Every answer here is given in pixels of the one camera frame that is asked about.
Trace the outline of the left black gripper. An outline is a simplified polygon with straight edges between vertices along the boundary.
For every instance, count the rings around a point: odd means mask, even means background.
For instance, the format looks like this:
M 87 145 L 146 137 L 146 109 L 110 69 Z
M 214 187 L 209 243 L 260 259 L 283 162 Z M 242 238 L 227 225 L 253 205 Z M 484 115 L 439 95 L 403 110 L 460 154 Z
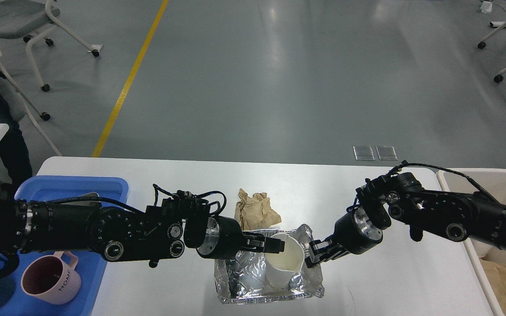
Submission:
M 260 233 L 243 234 L 237 220 L 224 216 L 208 218 L 205 239 L 196 251 L 205 259 L 232 259 L 240 250 L 279 254 L 285 242 Z

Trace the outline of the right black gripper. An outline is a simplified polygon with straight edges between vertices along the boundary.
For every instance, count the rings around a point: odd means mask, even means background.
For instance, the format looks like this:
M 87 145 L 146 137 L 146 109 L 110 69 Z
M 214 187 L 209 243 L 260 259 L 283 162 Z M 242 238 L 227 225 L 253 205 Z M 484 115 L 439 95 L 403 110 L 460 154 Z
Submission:
M 313 240 L 308 245 L 308 256 L 304 260 L 307 268 L 320 263 L 339 259 L 348 254 L 363 254 L 380 244 L 382 230 L 377 228 L 361 206 L 346 212 L 336 220 L 332 239 Z

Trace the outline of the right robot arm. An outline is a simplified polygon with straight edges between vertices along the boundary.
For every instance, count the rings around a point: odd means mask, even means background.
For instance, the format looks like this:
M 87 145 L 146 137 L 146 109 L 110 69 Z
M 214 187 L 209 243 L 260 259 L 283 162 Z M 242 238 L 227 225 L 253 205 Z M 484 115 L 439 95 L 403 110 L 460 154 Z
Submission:
M 384 175 L 365 179 L 331 236 L 309 243 L 308 268 L 347 254 L 363 254 L 382 241 L 382 231 L 393 219 L 408 225 L 416 242 L 426 231 L 453 242 L 472 238 L 506 251 L 506 205 L 470 176 L 451 169 L 445 172 L 466 179 L 475 192 L 426 190 L 412 173 L 402 172 L 408 166 L 402 161 Z

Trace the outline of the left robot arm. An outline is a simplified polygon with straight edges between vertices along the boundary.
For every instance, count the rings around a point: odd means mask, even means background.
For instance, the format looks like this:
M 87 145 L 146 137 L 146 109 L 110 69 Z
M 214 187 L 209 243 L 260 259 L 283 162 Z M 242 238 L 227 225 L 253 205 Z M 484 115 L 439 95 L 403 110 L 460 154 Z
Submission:
M 108 262 L 176 259 L 192 248 L 205 259 L 231 259 L 239 251 L 279 254 L 285 242 L 243 232 L 237 220 L 221 216 L 226 201 L 209 202 L 215 191 L 168 192 L 145 211 L 104 197 L 52 201 L 16 200 L 0 182 L 0 278 L 14 272 L 19 254 L 90 250 Z

